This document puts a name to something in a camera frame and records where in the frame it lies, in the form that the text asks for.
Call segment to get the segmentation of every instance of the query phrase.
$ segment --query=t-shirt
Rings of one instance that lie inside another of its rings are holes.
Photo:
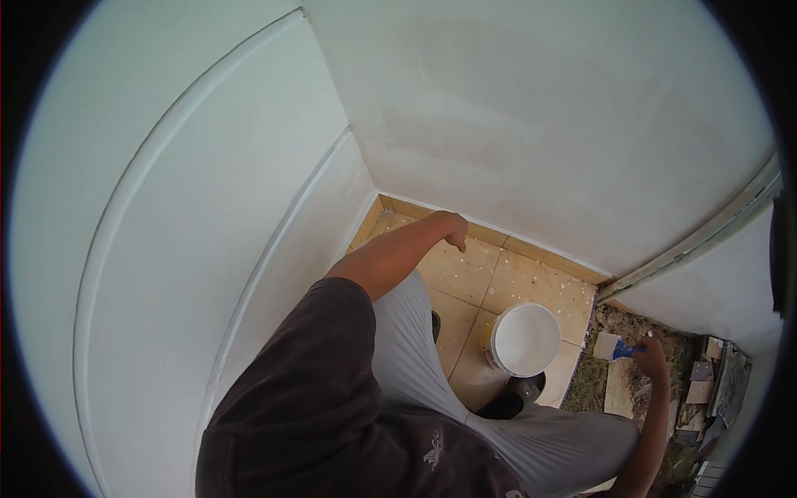
[[[197,496],[527,496],[469,427],[380,408],[375,324],[356,283],[313,285],[211,418]]]

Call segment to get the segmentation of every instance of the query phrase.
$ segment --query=light gray pants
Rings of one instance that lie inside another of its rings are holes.
[[[530,496],[574,496],[617,475],[639,432],[610,414],[526,406],[512,420],[472,414],[453,393],[432,339],[429,293],[418,270],[374,303],[373,371],[385,405],[421,406],[475,429]]]

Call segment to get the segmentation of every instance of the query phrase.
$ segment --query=metal rail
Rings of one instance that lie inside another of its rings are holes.
[[[766,208],[781,185],[778,155],[775,153],[755,178],[722,211],[663,254],[602,288],[598,293],[598,304],[616,299],[632,288],[685,265],[717,247],[722,241],[744,228]]]

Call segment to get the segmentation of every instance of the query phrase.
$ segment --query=shirt logo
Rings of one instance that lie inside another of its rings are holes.
[[[433,472],[440,461],[440,453],[442,453],[443,450],[443,440],[436,429],[432,429],[432,436],[432,449],[426,452],[426,455],[423,456],[423,461],[429,462],[432,465]]]

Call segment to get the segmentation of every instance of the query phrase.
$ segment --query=bucket lid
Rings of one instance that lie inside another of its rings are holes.
[[[559,324],[545,306],[520,303],[498,317],[490,346],[502,370],[532,377],[551,364],[560,340]]]

